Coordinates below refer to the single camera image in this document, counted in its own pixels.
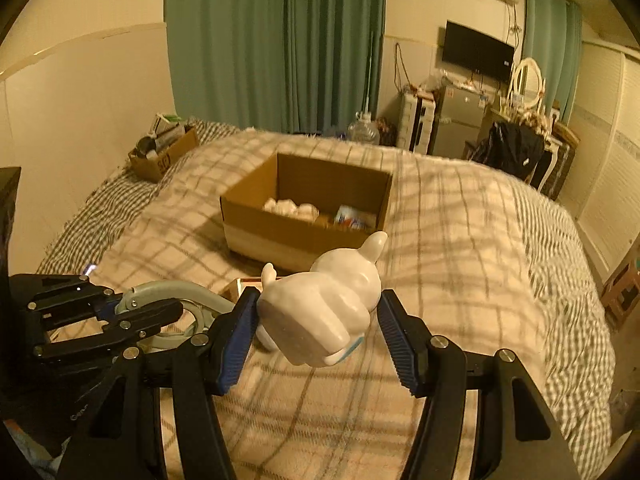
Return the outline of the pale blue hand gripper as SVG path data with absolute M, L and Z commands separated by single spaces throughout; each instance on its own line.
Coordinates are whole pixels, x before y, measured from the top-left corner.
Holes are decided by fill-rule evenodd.
M 180 332 L 161 330 L 154 336 L 144 336 L 139 347 L 145 353 L 177 348 L 192 336 L 209 330 L 215 318 L 231 312 L 234 307 L 230 300 L 192 282 L 152 281 L 126 290 L 114 311 L 116 314 L 138 312 L 163 300 L 177 300 L 182 310 L 190 313 L 193 321 Z

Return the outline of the white ceramic figurine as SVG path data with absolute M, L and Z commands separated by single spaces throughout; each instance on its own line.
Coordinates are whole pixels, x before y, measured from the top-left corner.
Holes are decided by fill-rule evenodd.
M 386 242 L 385 232 L 375 232 L 360 247 L 332 249 L 284 278 L 265 264 L 259 321 L 288 362 L 332 366 L 360 344 L 381 298 L 376 263 Z

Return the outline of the small cardboard box with items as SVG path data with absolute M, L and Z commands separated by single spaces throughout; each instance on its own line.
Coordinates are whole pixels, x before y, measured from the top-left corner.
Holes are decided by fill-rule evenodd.
M 176 115 L 156 114 L 151 127 L 129 152 L 134 174 L 158 183 L 185 154 L 200 145 L 194 126 Z

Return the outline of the open cardboard box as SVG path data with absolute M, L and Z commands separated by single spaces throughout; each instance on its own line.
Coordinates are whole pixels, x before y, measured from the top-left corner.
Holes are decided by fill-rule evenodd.
M 232 252 L 292 272 L 335 248 L 358 248 L 384 229 L 393 177 L 386 171 L 277 153 L 220 196 Z M 376 215 L 373 231 L 333 223 L 341 205 Z

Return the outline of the black jacket on chair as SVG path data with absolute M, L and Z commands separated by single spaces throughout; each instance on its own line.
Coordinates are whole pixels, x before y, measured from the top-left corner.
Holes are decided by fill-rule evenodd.
M 525 181 L 543 154 L 544 137 L 534 129 L 513 122 L 494 122 L 471 160 Z

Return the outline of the large water bottle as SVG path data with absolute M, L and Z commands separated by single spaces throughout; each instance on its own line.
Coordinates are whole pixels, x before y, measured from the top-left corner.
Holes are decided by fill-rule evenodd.
M 380 132 L 369 112 L 357 112 L 356 119 L 348 126 L 347 139 L 361 144 L 380 144 Z

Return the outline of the green curtain left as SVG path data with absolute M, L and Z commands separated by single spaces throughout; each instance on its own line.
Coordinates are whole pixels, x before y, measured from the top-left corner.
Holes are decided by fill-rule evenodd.
M 385 0 L 164 0 L 177 112 L 240 128 L 346 128 L 375 113 Z

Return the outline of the green curtain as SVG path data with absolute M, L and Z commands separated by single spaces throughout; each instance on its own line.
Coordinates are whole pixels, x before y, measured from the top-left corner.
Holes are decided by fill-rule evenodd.
M 177 112 L 240 128 L 346 128 L 375 113 L 385 0 L 164 0 Z
M 523 58 L 533 58 L 546 80 L 542 104 L 559 104 L 570 120 L 582 57 L 582 9 L 573 0 L 525 0 Z

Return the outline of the grey mini fridge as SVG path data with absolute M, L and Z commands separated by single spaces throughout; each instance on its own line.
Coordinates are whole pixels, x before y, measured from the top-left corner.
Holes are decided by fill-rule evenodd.
M 481 94 L 453 84 L 440 87 L 427 154 L 462 159 L 466 144 L 475 143 L 484 115 Z

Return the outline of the white suitcase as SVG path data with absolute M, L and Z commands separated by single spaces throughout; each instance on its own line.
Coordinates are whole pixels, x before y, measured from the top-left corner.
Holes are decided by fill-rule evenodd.
M 401 98 L 396 146 L 426 155 L 430 144 L 436 102 L 432 92 L 405 92 Z

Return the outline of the white oval mirror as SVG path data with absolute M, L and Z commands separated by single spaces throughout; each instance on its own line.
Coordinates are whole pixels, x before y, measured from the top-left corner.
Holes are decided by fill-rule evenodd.
M 533 58 L 522 58 L 512 72 L 508 101 L 517 110 L 541 110 L 546 80 Z

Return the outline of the green curtain right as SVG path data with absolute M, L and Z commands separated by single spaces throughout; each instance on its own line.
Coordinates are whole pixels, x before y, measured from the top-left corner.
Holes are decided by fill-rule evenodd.
M 582 9 L 573 0 L 525 0 L 523 58 L 533 58 L 546 80 L 542 104 L 559 104 L 570 120 L 582 57 Z

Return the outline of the black wall television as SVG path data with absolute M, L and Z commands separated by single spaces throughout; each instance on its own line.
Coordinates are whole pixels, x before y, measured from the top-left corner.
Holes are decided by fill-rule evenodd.
M 511 78 L 515 49 L 478 30 L 447 22 L 442 60 L 498 82 Z

